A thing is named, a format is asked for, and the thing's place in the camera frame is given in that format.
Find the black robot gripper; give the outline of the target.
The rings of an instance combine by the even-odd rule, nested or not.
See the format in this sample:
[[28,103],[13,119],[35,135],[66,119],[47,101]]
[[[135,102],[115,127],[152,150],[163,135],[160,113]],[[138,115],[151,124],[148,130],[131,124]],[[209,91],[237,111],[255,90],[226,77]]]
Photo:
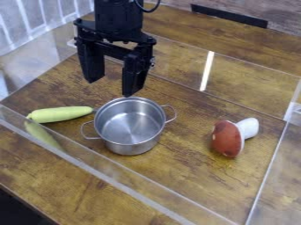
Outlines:
[[142,31],[143,0],[94,0],[94,21],[78,18],[75,46],[83,77],[94,83],[104,77],[104,56],[123,59],[122,95],[127,98],[144,85],[156,40]]

